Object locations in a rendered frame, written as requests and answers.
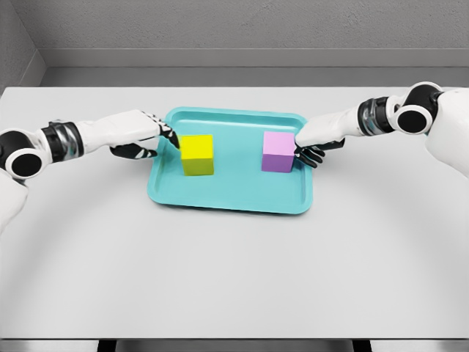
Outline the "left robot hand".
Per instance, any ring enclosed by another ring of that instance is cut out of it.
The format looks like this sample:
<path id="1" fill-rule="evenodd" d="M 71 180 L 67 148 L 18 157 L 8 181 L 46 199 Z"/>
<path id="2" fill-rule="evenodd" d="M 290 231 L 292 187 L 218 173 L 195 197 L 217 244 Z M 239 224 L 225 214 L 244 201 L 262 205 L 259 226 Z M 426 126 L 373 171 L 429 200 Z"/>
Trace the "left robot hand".
<path id="1" fill-rule="evenodd" d="M 180 148 L 174 129 L 154 114 L 140 110 L 126 111 L 108 117 L 110 127 L 109 150 L 120 158 L 139 160 L 153 158 L 156 150 L 142 147 L 139 142 L 162 136 L 174 147 Z"/>

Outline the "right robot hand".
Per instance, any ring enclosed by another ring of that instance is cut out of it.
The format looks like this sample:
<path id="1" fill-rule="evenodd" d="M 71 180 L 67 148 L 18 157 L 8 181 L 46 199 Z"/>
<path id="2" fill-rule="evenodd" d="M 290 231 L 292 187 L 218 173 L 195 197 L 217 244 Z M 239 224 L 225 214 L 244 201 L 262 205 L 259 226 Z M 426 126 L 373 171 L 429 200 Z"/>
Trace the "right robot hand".
<path id="1" fill-rule="evenodd" d="M 339 114 L 325 114 L 310 119 L 295 136 L 296 159 L 317 168 L 323 162 L 326 150 L 340 149 L 345 137 Z"/>

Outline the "pink cube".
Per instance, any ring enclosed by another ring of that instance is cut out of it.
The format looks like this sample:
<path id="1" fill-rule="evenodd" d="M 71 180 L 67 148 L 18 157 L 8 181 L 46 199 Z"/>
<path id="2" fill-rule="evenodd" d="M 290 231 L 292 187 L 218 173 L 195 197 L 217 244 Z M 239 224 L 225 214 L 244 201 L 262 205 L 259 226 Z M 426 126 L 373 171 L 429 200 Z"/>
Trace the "pink cube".
<path id="1" fill-rule="evenodd" d="M 262 148 L 262 171 L 290 173 L 295 157 L 294 151 L 294 133 L 265 131 Z"/>

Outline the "yellow cube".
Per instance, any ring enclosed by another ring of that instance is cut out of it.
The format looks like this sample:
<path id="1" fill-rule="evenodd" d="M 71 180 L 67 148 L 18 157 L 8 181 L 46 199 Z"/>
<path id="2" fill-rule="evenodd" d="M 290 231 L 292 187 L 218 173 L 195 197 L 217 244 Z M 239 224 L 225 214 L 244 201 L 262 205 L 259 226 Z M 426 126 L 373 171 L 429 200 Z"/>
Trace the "yellow cube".
<path id="1" fill-rule="evenodd" d="M 185 176 L 214 174 L 212 135 L 181 136 L 180 152 Z"/>

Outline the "teal plastic tray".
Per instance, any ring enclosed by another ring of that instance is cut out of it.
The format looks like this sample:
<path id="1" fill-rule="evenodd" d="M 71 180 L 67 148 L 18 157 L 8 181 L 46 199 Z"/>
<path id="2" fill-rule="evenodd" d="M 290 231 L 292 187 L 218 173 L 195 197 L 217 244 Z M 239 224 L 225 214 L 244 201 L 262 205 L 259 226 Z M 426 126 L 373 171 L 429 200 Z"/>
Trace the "teal plastic tray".
<path id="1" fill-rule="evenodd" d="M 254 212 L 301 214 L 312 204 L 310 167 L 295 161 L 289 173 L 261 170 L 265 131 L 297 133 L 306 123 L 298 114 L 179 107 L 166 115 L 178 136 L 211 135 L 214 173 L 186 176 L 180 152 L 166 139 L 147 184 L 154 202 Z"/>

